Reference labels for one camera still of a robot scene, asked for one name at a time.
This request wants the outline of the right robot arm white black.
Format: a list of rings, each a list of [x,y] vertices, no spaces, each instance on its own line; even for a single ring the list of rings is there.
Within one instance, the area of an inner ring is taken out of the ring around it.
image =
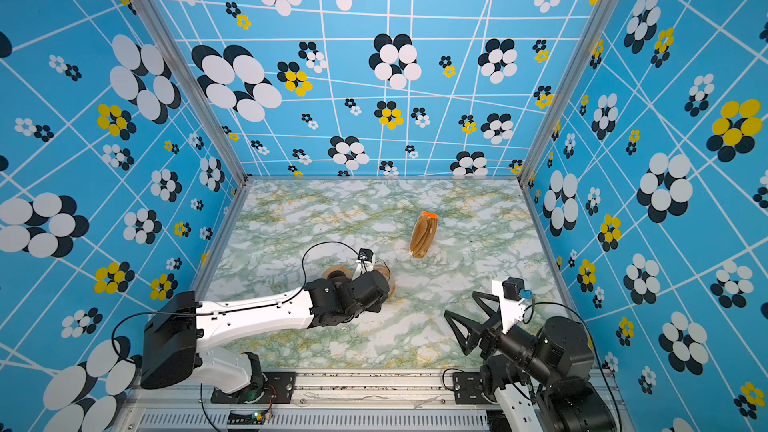
[[[622,430],[615,397],[603,398],[591,381],[596,354],[582,321],[552,316],[531,333],[524,327],[536,306],[529,291],[495,283],[492,293],[472,298],[484,322],[444,314],[462,353],[478,350],[482,358],[476,373],[454,370],[457,403],[499,406],[510,431]]]

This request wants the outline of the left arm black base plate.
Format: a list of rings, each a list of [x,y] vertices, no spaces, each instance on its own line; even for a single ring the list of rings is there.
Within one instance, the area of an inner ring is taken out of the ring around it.
[[[248,386],[241,391],[226,394],[214,389],[210,401],[213,404],[290,404],[295,390],[296,372],[263,372],[261,388]]]

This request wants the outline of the orange glass coffee carafe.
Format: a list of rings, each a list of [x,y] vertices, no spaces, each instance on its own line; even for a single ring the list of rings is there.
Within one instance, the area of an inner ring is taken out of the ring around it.
[[[391,298],[396,290],[396,283],[390,268],[386,264],[381,263],[381,264],[376,264],[374,266],[374,270],[378,272],[380,275],[382,275],[386,280],[389,287],[387,298]]]

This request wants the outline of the wooden ring dripper holder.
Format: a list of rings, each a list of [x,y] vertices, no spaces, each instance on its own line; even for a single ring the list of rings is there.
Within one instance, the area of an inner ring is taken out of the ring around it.
[[[351,280],[354,273],[346,266],[329,267],[322,275],[323,279],[328,280]]]

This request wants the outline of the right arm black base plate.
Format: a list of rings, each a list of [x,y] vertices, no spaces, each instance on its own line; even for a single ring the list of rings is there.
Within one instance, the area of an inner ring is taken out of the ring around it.
[[[451,389],[457,405],[496,405],[484,389],[479,372],[456,371],[451,377]]]

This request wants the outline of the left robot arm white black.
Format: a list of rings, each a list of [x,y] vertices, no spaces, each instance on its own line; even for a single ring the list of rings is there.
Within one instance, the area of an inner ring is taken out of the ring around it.
[[[140,386],[162,389],[186,380],[224,394],[258,392],[263,377],[254,353],[235,354],[235,340],[282,330],[347,323],[378,313],[393,293],[391,272],[382,267],[353,279],[344,267],[293,292],[250,300],[198,301],[193,292],[171,299],[144,327]]]

